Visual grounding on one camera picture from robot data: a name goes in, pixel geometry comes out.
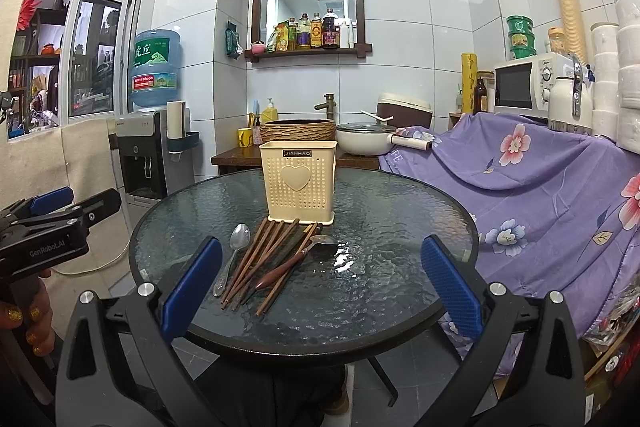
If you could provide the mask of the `left hand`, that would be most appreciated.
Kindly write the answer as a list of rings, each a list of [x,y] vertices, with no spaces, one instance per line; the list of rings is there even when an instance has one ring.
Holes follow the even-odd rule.
[[[26,341],[36,357],[46,357],[53,351],[55,332],[52,326],[53,312],[46,284],[52,270],[43,270],[38,275],[38,291],[26,308],[14,303],[0,303],[0,323],[2,331],[17,329],[26,323]]]

